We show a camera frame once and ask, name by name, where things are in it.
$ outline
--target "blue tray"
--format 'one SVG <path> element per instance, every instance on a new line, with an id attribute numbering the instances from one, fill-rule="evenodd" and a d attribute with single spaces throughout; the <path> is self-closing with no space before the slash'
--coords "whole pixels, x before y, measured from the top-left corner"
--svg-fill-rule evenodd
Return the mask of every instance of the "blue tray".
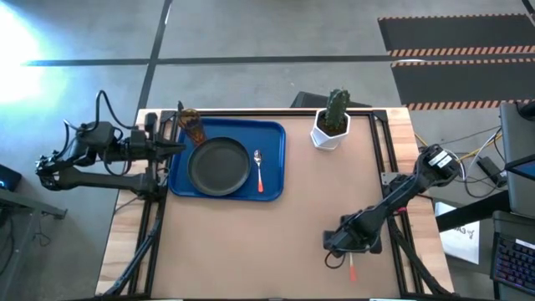
<path id="1" fill-rule="evenodd" d="M 251 158 L 251 172 L 242 187 L 221 197 L 200 193 L 191 184 L 187 175 L 187 162 L 193 152 L 193 144 L 184 131 L 178 136 L 186 149 L 173 157 L 169 173 L 169 188 L 177 196 L 211 197 L 242 201 L 269 202 L 283 193 L 284 155 L 286 153 L 286 131 L 277 122 L 256 120 L 226 120 L 203 118 L 202 124 L 208 139 L 216 137 L 233 138 L 245 146 Z M 258 192 L 257 164 L 253 160 L 255 150 L 262 152 L 262 183 L 264 193 Z"/>

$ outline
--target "cactus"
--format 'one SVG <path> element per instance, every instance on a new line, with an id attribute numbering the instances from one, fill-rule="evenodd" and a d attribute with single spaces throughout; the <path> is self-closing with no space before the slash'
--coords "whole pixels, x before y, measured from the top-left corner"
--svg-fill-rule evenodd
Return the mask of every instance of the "cactus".
<path id="1" fill-rule="evenodd" d="M 327 101 L 325 126 L 330 130 L 340 130 L 344 121 L 344 113 L 349 104 L 349 92 L 344 89 L 334 89 Z"/>

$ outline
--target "potted cactus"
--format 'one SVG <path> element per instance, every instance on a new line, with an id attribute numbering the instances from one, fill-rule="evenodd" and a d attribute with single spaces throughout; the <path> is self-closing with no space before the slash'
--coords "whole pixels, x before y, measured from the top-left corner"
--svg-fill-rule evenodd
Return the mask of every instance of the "potted cactus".
<path id="1" fill-rule="evenodd" d="M 327 108 L 318 110 L 310 136 L 314 146 L 320 150 L 332 151 L 349 133 L 351 118 L 345 113 L 349 104 L 349 93 L 335 89 L 327 101 Z"/>

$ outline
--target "spoon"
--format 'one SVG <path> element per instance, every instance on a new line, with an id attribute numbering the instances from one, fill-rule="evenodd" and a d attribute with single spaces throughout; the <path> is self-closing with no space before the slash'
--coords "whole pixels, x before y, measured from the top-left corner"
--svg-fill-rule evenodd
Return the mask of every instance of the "spoon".
<path id="1" fill-rule="evenodd" d="M 262 176 L 260 175 L 260 163 L 262 163 L 262 154 L 259 150 L 254 151 L 254 161 L 258 165 L 258 192 L 264 192 L 264 186 L 262 185 Z"/>

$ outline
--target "white hexagonal pot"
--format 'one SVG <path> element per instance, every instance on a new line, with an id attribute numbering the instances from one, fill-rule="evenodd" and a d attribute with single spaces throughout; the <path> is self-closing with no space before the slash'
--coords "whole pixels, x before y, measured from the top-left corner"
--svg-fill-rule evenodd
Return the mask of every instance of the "white hexagonal pot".
<path id="1" fill-rule="evenodd" d="M 312 128 L 312 131 L 310 132 L 310 137 L 312 138 L 312 142 L 317 149 L 323 151 L 333 151 L 340 144 L 340 142 L 342 142 L 345 136 L 349 134 L 351 118 L 349 117 L 349 115 L 344 114 L 347 122 L 347 128 L 345 130 L 345 133 L 331 137 L 318 128 L 318 117 L 325 110 L 326 109 L 321 109 L 316 112 L 316 119 L 314 120 L 314 126 Z"/>

